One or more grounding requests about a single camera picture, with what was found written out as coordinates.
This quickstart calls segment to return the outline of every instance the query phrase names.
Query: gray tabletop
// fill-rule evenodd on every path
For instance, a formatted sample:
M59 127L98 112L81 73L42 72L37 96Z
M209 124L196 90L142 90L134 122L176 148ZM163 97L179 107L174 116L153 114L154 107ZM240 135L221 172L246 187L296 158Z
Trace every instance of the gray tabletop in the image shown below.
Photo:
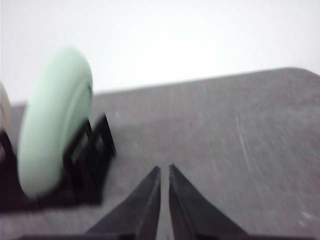
M14 146L23 111L13 110ZM117 149L103 205L2 214L1 239L83 233L156 165L162 169L157 239L173 239L171 163L249 233L320 239L318 75L283 68L97 95L91 120L103 112Z

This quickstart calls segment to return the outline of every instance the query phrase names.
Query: scratch on surface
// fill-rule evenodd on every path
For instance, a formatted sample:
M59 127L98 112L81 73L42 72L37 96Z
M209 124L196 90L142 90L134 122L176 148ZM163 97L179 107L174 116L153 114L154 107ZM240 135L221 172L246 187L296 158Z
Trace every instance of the scratch on surface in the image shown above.
M267 212L266 204L264 202L264 199L261 196L261 191L260 191L259 187L256 185L256 181L255 181L255 179L254 179L254 177L252 175L252 172L251 172L251 164L250 164L249 159L248 159L248 155L247 155L244 139L243 139L243 137L241 135L240 125L239 125L239 120L238 120L237 115L235 116L235 122L236 122L236 128L237 128L238 135L239 135L240 142L241 142L241 146L242 146L242 151L243 151L243 155L244 155L244 159L245 159L245 165L246 165L246 167L248 169L248 172L249 172L253 187L254 187L254 189L256 191L256 194L258 195L258 198L260 199L260 202L262 204L262 208L264 209L265 212ZM269 221L271 223L272 220L270 219L270 217L268 215L266 215L266 217L269 219Z
M242 138L242 135L240 133L239 121L238 121L238 117L237 116L235 116L235 122L236 122L236 127L237 127L237 130L238 130L238 134L239 134L239 138L240 138L240 142L241 142L241 146L242 146L242 150L243 150L243 154L244 154L245 164L246 164L246 166L248 168L248 171L250 173L251 172L251 165L250 165L250 162L248 160L244 139Z
M312 215L310 213L307 213L306 211L302 212L303 217L305 217L306 219L310 219L310 220L317 220L320 221L320 217Z

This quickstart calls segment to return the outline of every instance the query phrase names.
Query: beige object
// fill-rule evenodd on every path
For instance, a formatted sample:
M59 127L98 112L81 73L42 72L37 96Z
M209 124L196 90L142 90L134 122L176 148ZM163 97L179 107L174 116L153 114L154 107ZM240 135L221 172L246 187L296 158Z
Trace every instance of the beige object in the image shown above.
M0 83L0 127L9 131L11 120L11 106L5 87Z

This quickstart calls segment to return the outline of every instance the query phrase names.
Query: white background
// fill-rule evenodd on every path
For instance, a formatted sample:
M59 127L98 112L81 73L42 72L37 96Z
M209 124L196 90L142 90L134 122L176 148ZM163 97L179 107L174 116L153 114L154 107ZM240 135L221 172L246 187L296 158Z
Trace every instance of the white background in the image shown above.
M11 103L65 45L88 59L95 93L280 67L320 74L320 0L2 0Z

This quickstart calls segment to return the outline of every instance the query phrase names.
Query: black plastic mount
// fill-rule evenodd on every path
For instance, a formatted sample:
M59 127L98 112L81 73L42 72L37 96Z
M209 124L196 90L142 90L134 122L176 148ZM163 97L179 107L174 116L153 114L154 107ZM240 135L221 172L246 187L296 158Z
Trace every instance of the black plastic mount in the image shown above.
M25 235L17 240L155 240L161 205L161 170L155 167L115 209L85 233ZM169 207L175 240L313 240L247 234L170 166Z
M310 237L251 235L207 201L174 165L169 207L175 240L312 240Z
M161 201L161 171L155 167L115 209L83 234L26 235L18 240L155 240Z
M95 128L89 121L80 127L63 155L63 177L50 194L30 198L18 179L17 158L5 131L0 132L4 158L0 161L0 213L100 204L105 176L116 154L106 115Z

